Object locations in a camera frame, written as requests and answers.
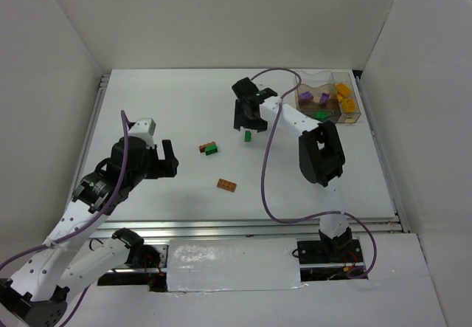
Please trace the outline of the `brown lego plate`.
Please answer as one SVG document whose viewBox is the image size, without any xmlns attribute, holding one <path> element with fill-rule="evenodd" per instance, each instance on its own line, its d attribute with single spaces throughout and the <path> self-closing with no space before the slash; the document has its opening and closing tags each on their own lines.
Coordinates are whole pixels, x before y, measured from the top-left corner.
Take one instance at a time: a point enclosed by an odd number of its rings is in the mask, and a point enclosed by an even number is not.
<svg viewBox="0 0 472 327">
<path fill-rule="evenodd" d="M 206 143 L 206 144 L 200 145 L 200 146 L 198 147 L 199 152 L 200 152 L 200 153 L 204 153 L 207 147 L 212 146 L 212 145 L 214 145 L 214 144 L 215 144 L 215 142 L 208 142 L 208 143 Z"/>
</svg>

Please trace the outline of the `green curved lego brick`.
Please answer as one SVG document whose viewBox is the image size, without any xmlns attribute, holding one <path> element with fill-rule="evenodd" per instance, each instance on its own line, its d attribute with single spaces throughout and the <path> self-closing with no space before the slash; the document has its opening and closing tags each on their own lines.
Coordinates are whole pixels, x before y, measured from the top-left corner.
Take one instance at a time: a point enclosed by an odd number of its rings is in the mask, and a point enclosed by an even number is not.
<svg viewBox="0 0 472 327">
<path fill-rule="evenodd" d="M 218 146 L 216 145 L 215 142 L 211 142 L 205 147 L 204 153 L 206 156 L 209 156 L 211 154 L 215 154 L 218 152 Z"/>
</svg>

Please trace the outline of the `green rounded lego brick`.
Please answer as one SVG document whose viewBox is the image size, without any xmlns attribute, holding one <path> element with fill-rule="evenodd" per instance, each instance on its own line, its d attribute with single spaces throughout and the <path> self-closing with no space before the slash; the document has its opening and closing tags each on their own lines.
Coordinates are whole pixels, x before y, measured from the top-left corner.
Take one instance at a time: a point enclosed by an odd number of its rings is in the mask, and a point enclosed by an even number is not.
<svg viewBox="0 0 472 327">
<path fill-rule="evenodd" d="M 330 117 L 330 112 L 327 112 L 327 111 L 316 111 L 314 113 L 314 118 L 316 120 L 323 120 L 323 119 L 326 119 Z"/>
</svg>

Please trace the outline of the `purple lego plate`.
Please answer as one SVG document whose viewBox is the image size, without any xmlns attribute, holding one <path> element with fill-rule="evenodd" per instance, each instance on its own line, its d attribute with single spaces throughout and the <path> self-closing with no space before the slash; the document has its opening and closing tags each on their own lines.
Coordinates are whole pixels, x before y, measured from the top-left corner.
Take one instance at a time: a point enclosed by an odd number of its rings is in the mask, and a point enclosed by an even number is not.
<svg viewBox="0 0 472 327">
<path fill-rule="evenodd" d="M 322 96 L 319 99 L 319 104 L 326 105 L 329 100 L 330 100 L 330 94 L 323 92 Z"/>
</svg>

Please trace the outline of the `yellow striped lego brick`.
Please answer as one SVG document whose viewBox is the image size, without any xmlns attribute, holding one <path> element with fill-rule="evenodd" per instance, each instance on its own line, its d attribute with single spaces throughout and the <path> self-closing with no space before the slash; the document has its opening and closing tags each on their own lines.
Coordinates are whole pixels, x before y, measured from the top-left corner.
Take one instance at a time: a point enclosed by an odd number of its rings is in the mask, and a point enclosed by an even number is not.
<svg viewBox="0 0 472 327">
<path fill-rule="evenodd" d="M 346 97 L 342 94 L 337 94 L 337 99 L 341 103 L 342 101 L 344 101 L 346 99 Z"/>
</svg>

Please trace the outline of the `yellow rectangular lego brick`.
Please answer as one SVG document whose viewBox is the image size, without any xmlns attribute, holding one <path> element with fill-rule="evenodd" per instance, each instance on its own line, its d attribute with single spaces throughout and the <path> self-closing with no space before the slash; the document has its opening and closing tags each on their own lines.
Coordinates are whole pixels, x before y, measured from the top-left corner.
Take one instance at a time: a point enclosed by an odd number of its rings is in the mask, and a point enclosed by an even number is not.
<svg viewBox="0 0 472 327">
<path fill-rule="evenodd" d="M 351 88 L 349 88 L 343 83 L 338 83 L 336 85 L 336 89 L 337 89 L 337 92 L 341 94 L 343 97 L 349 97 L 352 93 Z"/>
</svg>

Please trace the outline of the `yellow butterfly lego brick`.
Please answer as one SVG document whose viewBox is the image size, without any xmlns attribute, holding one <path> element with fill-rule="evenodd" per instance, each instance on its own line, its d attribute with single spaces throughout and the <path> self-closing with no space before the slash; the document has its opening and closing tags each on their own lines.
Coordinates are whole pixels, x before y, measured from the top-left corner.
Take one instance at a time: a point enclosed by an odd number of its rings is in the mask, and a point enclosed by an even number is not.
<svg viewBox="0 0 472 327">
<path fill-rule="evenodd" d="M 341 102 L 341 105 L 345 113 L 357 112 L 356 102 L 353 99 L 346 98 Z"/>
</svg>

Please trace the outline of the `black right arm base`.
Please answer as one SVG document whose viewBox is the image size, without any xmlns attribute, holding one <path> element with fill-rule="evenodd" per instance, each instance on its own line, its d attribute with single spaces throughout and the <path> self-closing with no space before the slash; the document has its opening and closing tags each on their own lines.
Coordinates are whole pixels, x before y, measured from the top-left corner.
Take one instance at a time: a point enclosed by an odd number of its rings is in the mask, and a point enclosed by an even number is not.
<svg viewBox="0 0 472 327">
<path fill-rule="evenodd" d="M 308 266 L 363 266 L 364 258 L 358 239 L 354 239 L 340 253 L 327 253 L 321 241 L 298 241 L 292 256 L 299 259 L 301 265 Z"/>
</svg>

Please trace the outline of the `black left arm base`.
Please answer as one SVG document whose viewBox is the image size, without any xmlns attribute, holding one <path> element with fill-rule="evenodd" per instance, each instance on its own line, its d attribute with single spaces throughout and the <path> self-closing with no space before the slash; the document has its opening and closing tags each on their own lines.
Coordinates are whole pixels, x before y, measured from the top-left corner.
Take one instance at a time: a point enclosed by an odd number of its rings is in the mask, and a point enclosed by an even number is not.
<svg viewBox="0 0 472 327">
<path fill-rule="evenodd" d="M 149 292 L 167 292 L 166 244 L 145 244 L 131 261 L 111 269 L 99 278 L 98 286 L 141 286 Z"/>
</svg>

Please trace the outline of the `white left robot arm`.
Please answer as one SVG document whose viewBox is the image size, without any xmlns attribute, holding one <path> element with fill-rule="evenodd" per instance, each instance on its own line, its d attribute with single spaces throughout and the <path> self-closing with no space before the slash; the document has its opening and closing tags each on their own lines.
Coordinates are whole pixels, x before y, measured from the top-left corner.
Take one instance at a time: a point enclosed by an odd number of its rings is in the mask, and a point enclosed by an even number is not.
<svg viewBox="0 0 472 327">
<path fill-rule="evenodd" d="M 111 155 L 82 178 L 66 212 L 42 243 L 28 252 L 18 271 L 1 279 L 1 304 L 27 326 L 55 326 L 69 303 L 108 270 L 159 268 L 163 254 L 134 231 L 121 228 L 86 257 L 74 257 L 92 233 L 145 179 L 173 178 L 178 160 L 170 140 L 164 159 L 153 143 L 129 136 L 116 142 Z"/>
</svg>

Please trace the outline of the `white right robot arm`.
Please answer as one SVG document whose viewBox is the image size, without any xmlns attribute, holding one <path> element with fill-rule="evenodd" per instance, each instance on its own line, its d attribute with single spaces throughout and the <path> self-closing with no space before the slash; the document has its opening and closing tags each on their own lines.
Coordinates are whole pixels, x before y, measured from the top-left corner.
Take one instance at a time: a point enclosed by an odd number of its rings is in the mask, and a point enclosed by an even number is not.
<svg viewBox="0 0 472 327">
<path fill-rule="evenodd" d="M 339 210 L 328 210 L 304 218 L 276 218 L 266 200 L 266 169 L 270 147 L 278 128 L 294 140 L 298 148 L 299 169 L 304 178 L 314 185 L 327 187 L 329 182 L 343 174 L 346 162 L 344 150 L 335 123 L 312 119 L 287 104 L 284 95 L 273 89 L 258 89 L 249 78 L 243 78 L 232 86 L 235 94 L 234 129 L 263 132 L 272 124 L 266 145 L 261 170 L 260 194 L 263 208 L 268 217 L 279 224 L 297 224 L 312 218 L 319 218 L 319 236 L 326 257 L 343 255 L 351 245 L 352 230 L 347 216 Z"/>
</svg>

